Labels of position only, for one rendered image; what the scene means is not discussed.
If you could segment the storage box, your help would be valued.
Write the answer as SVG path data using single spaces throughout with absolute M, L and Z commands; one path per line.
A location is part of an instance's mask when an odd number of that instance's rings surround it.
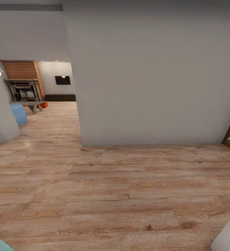
M 41 106 L 42 108 L 46 108 L 46 107 L 48 107 L 48 104 L 47 104 L 47 102 L 44 102 L 44 103 L 40 104 L 40 106 Z M 36 107 L 39 108 L 38 105 L 36 105 Z

